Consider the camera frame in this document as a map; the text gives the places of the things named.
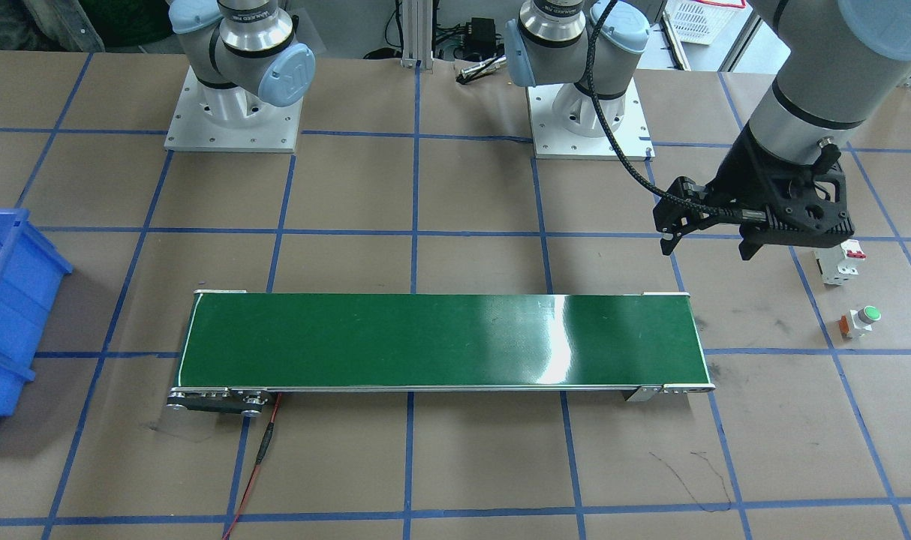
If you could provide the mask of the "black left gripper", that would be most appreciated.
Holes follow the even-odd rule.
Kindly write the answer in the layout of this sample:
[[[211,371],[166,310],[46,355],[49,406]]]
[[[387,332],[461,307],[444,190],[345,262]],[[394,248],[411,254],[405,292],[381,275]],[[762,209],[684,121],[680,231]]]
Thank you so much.
[[[842,153],[833,141],[816,150],[812,163],[789,163],[744,127],[707,188],[677,177],[659,198],[652,215],[662,255],[672,255],[682,236],[722,222],[725,208],[764,214],[740,224],[743,261],[768,244],[829,248],[853,237],[846,177],[837,162]]]

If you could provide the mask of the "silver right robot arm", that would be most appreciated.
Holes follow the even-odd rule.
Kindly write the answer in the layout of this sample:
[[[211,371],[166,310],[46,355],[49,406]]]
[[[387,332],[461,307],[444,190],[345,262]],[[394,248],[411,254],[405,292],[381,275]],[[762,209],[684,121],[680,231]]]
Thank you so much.
[[[241,88],[288,107],[314,81],[314,51],[297,40],[297,19],[277,1],[172,1],[168,17],[204,88]]]

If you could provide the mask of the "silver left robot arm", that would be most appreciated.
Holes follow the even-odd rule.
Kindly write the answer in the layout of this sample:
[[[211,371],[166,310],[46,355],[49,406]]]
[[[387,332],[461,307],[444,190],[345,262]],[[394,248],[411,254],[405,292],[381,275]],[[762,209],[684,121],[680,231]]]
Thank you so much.
[[[562,129],[600,138],[652,194],[660,249],[719,224],[739,228],[741,258],[767,245],[833,248],[853,237],[843,147],[898,83],[911,77],[911,1],[750,1],[726,64],[774,68],[713,179],[681,175],[658,188],[616,140],[628,86],[651,21],[631,2],[525,1],[507,22],[504,55],[515,86],[561,89]]]

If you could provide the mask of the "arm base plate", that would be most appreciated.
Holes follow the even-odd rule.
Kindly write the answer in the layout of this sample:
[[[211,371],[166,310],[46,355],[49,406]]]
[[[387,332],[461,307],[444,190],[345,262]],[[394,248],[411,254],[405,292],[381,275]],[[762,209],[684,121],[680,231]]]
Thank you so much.
[[[164,147],[174,152],[293,154],[302,103],[276,107],[243,88],[209,88],[189,68]]]
[[[549,160],[616,161],[591,102],[572,83],[527,89],[534,157]],[[655,157],[636,81],[614,100],[600,101],[604,119],[629,161]]]

